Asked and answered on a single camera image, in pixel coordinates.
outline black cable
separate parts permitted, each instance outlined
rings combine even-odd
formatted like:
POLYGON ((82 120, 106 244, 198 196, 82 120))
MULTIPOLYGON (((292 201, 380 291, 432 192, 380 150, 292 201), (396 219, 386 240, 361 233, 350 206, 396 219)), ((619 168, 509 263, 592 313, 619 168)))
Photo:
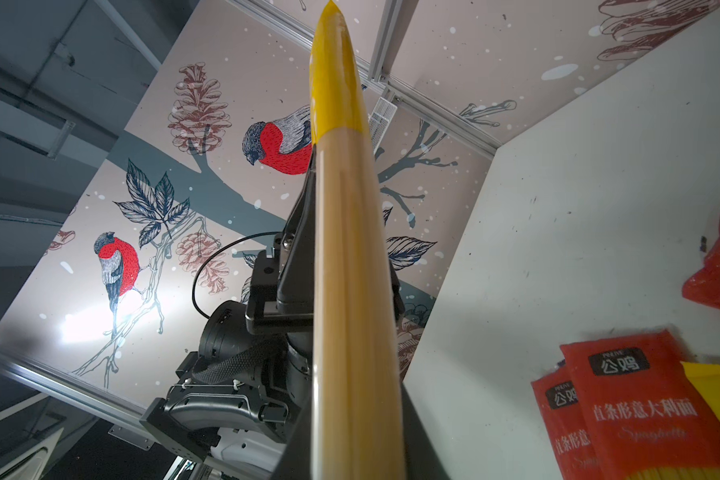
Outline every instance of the black cable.
POLYGON ((263 234, 256 234, 256 235, 249 235, 244 236, 243 238, 239 240, 235 240, 234 242, 230 243, 229 245, 221 247, 219 250, 217 250, 213 255, 209 256, 208 259, 202 263, 199 269, 197 269, 197 273, 195 274, 195 281, 192 282, 192 304, 195 306, 195 310, 197 310, 202 316, 209 319, 210 316, 207 315, 205 312, 203 312, 200 307, 197 305, 197 300, 195 300, 195 287, 197 286, 197 279, 200 278, 200 272, 202 272, 202 269, 208 265, 211 260, 216 258, 216 255, 220 254, 224 250, 233 247, 234 245, 241 244, 242 242, 246 240, 250 240, 251 238, 256 238, 258 236, 265 236, 265 235, 278 235, 280 232, 264 232, 263 234))

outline pine cone illustration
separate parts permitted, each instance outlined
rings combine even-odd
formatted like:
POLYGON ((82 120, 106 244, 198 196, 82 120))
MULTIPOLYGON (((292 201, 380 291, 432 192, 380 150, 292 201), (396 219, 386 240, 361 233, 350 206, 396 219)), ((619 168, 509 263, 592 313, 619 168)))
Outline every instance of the pine cone illustration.
MULTIPOLYGON (((217 240, 203 232, 197 234, 189 234, 182 238, 182 241, 176 245, 176 253, 179 255, 179 265, 185 272, 196 274, 203 262, 213 255, 219 249, 217 240)), ((219 257, 213 259, 200 272, 201 286, 211 288, 211 294, 221 293, 227 290, 223 276, 229 274, 230 269, 226 263, 219 260, 219 257)))
POLYGON ((221 145, 224 128, 230 127, 230 116, 224 113, 226 103, 216 103, 221 97, 221 83, 212 78, 206 81, 206 64, 197 62, 179 69, 182 82, 173 89, 181 98, 173 102, 168 116, 173 145, 190 154, 204 154, 221 145))

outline bird's wing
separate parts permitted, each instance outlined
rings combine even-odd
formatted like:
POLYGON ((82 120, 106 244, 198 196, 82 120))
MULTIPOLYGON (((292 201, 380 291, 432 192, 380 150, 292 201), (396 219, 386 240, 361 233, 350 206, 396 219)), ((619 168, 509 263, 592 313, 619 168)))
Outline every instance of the bird's wing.
POLYGON ((110 310, 117 311, 117 300, 120 298, 120 286, 123 285, 123 256, 118 250, 109 258, 99 257, 101 262, 101 281, 106 287, 106 295, 110 299, 110 310))
POLYGON ((282 132, 280 153, 283 155, 292 154, 312 142, 309 105, 304 105, 289 116, 274 120, 272 123, 282 132))

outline bird's red breast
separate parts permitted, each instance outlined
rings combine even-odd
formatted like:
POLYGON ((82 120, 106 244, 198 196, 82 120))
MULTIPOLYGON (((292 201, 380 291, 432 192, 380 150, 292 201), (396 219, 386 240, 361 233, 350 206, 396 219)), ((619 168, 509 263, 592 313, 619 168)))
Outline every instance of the bird's red breast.
POLYGON ((262 148, 266 156, 261 163, 288 175, 300 175, 307 172, 309 159, 312 156, 312 144, 290 154, 280 153, 282 132, 272 122, 268 123, 261 133, 262 148))
POLYGON ((123 283, 120 285, 120 294, 134 288, 136 277, 139 275, 139 257, 136 250, 127 242, 115 237, 115 242, 105 245, 99 252, 100 258, 111 258, 118 251, 123 257, 123 283))

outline ceiling panel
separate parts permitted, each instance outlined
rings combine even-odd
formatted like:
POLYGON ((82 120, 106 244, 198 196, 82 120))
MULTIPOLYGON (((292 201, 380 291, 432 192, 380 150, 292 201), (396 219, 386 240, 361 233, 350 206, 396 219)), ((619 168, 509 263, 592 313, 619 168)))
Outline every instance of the ceiling panel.
POLYGON ((419 0, 392 74, 505 142, 718 6, 419 0))
MULTIPOLYGON (((376 32, 382 23, 384 0, 334 0, 347 19, 355 53, 366 62, 371 61, 376 32)), ((280 10, 315 30, 327 0, 269 0, 280 10)))

